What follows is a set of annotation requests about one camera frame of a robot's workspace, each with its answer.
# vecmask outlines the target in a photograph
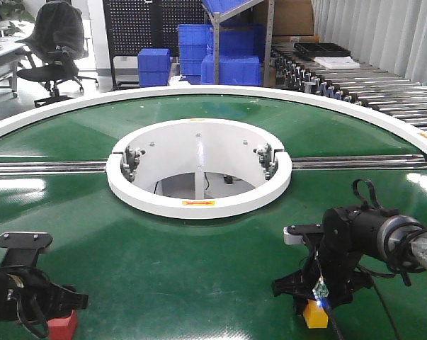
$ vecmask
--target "green conveyor belt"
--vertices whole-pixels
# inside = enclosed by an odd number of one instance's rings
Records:
[[[165,120],[240,120],[280,138],[292,157],[405,154],[417,148],[378,127],[328,110],[238,96],[150,98],[80,109],[0,139],[0,162],[106,159],[127,133]],[[39,268],[89,294],[74,340],[309,339],[288,295],[271,282],[299,267],[305,246],[287,246],[283,227],[321,222],[327,208],[355,204],[351,183],[374,181],[384,206],[427,225],[427,170],[294,171],[273,203],[218,220],[175,220],[130,208],[105,174],[0,177],[0,234],[41,231],[54,237]],[[0,249],[0,260],[4,252]],[[362,263],[385,266],[369,257]],[[427,273],[377,279],[403,339],[427,340]],[[335,309],[347,340],[395,339],[372,290]],[[0,323],[0,339],[33,339]]]

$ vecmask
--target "cardboard box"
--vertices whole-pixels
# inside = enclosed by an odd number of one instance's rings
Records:
[[[254,6],[253,21],[267,24],[268,1]],[[314,35],[311,0],[275,0],[273,35]]]

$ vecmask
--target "yellow block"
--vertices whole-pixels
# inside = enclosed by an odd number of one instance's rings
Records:
[[[317,306],[317,303],[313,300],[307,301],[303,317],[308,328],[326,328],[328,326],[328,315],[326,315],[324,309]]]

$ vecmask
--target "pegboard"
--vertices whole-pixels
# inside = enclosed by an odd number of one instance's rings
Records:
[[[178,25],[204,22],[201,0],[103,0],[103,8],[114,89],[114,57],[136,57],[143,48],[178,56]]]

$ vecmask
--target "white curtain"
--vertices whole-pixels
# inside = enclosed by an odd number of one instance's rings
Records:
[[[427,0],[312,0],[315,32],[352,57],[427,81]]]

